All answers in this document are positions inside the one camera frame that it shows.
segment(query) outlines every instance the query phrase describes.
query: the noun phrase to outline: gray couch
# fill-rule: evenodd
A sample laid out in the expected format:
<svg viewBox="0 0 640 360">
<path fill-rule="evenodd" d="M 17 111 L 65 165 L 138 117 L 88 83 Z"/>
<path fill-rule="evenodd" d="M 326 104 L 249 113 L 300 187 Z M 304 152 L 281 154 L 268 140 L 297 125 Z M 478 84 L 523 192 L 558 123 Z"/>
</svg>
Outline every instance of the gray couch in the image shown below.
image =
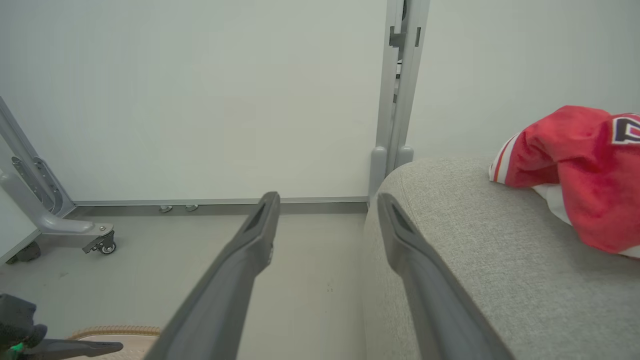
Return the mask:
<svg viewBox="0 0 640 360">
<path fill-rule="evenodd" d="M 400 202 L 517 359 L 640 359 L 640 261 L 583 244 L 532 190 L 490 183 L 491 160 L 415 161 L 379 192 Z M 420 358 L 375 201 L 361 254 L 368 360 Z"/>
</svg>

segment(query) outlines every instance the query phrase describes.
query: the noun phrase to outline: red cloth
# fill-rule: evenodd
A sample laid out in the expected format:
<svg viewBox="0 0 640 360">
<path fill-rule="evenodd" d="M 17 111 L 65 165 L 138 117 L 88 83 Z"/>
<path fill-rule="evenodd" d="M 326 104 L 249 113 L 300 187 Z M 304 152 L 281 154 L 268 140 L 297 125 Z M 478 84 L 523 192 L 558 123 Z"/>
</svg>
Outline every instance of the red cloth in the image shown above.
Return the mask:
<svg viewBox="0 0 640 360">
<path fill-rule="evenodd" d="M 584 243 L 616 254 L 640 245 L 638 114 L 565 106 L 510 139 L 489 176 L 515 188 L 560 184 Z"/>
</svg>

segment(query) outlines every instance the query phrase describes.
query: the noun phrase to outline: metal stand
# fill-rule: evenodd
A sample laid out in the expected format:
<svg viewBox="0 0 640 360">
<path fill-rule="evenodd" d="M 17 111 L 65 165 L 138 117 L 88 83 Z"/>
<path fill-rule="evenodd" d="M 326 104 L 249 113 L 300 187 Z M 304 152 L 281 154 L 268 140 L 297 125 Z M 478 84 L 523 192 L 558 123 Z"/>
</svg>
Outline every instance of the metal stand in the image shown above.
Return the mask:
<svg viewBox="0 0 640 360">
<path fill-rule="evenodd" d="M 89 244 L 83 247 L 85 253 L 100 250 L 103 254 L 110 254 L 115 250 L 112 224 L 68 220 L 53 215 L 33 196 L 31 190 L 16 174 L 1 175 L 0 186 L 43 234 L 85 237 L 89 241 Z"/>
<path fill-rule="evenodd" d="M 428 13 L 429 0 L 388 1 L 388 43 L 383 52 L 376 147 L 371 153 L 369 204 L 385 177 L 413 160 L 413 149 L 405 143 Z"/>
<path fill-rule="evenodd" d="M 86 238 L 89 243 L 83 247 L 85 253 L 93 250 L 99 250 L 103 254 L 112 253 L 116 249 L 112 224 L 63 218 L 75 208 L 74 203 L 49 166 L 29 143 L 2 97 L 0 135 L 13 152 L 11 164 L 15 169 L 3 169 L 0 186 L 38 230 L 47 235 L 80 236 L 82 240 Z"/>
</svg>

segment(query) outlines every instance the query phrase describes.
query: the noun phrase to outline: jersey logo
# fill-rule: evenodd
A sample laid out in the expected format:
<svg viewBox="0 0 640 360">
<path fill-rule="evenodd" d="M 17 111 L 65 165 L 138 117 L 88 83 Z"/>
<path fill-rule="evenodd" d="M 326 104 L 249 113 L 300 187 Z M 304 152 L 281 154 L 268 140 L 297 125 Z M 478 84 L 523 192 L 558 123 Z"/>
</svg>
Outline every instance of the jersey logo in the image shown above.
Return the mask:
<svg viewBox="0 0 640 360">
<path fill-rule="evenodd" d="M 628 117 L 613 119 L 612 143 L 640 144 L 640 121 Z"/>
</svg>

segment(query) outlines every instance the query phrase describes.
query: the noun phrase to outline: black tool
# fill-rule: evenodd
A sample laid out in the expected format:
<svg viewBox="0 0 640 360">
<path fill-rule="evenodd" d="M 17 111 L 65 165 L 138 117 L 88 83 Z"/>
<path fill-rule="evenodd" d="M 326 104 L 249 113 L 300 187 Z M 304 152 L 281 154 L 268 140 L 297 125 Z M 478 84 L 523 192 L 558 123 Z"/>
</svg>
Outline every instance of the black tool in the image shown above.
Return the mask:
<svg viewBox="0 0 640 360">
<path fill-rule="evenodd" d="M 33 325 L 36 306 L 0 294 L 0 357 L 18 360 L 62 360 L 99 356 L 122 350 L 121 343 L 45 339 L 47 327 Z"/>
<path fill-rule="evenodd" d="M 423 359 L 504 359 L 513 355 L 422 237 L 398 201 L 378 195 L 389 265 L 403 280 Z"/>
</svg>

